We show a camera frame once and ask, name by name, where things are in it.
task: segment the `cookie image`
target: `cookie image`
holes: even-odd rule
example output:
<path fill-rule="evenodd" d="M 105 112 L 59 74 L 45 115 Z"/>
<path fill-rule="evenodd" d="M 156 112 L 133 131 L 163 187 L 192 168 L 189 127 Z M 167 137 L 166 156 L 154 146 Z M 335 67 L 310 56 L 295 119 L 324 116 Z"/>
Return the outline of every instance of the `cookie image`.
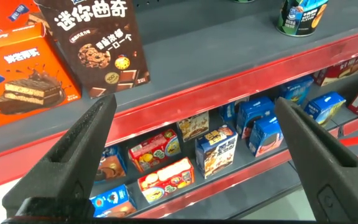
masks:
<path fill-rule="evenodd" d="M 110 61 L 110 52 L 99 52 L 92 44 L 85 44 L 78 51 L 81 64 L 87 68 L 106 68 Z"/>

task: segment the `snack can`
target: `snack can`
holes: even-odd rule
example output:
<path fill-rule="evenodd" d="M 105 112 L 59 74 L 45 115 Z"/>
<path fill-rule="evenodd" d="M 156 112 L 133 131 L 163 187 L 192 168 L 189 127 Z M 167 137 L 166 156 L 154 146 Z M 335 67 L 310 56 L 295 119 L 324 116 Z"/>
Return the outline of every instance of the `snack can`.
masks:
<path fill-rule="evenodd" d="M 284 0 L 277 29 L 286 35 L 311 35 L 320 22 L 328 0 Z"/>

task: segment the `blue carton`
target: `blue carton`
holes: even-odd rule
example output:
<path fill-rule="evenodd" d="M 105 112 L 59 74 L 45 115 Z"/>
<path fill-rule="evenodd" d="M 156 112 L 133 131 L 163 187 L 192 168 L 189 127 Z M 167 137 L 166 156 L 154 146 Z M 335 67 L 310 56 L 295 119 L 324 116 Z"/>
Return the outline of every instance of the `blue carton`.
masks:
<path fill-rule="evenodd" d="M 196 139 L 196 162 L 204 178 L 233 163 L 237 133 L 223 125 Z"/>
<path fill-rule="evenodd" d="M 305 100 L 313 78 L 310 75 L 298 78 L 280 86 L 280 96 L 301 105 Z"/>
<path fill-rule="evenodd" d="M 122 218 L 136 212 L 136 205 L 128 194 L 127 187 L 122 184 L 98 196 L 90 198 L 94 206 L 93 216 Z"/>
<path fill-rule="evenodd" d="M 127 167 L 119 153 L 119 147 L 109 146 L 104 148 L 94 181 L 102 182 L 108 179 L 125 177 L 126 172 Z"/>
<path fill-rule="evenodd" d="M 249 138 L 249 149 L 255 157 L 281 145 L 283 133 L 274 114 L 255 121 Z"/>
<path fill-rule="evenodd" d="M 345 102 L 346 100 L 341 95 L 332 91 L 309 101 L 305 112 L 324 126 Z"/>
<path fill-rule="evenodd" d="M 273 102 L 266 96 L 240 103 L 237 116 L 237 132 L 241 138 L 248 138 L 254 127 L 254 121 L 272 114 L 273 109 Z"/>

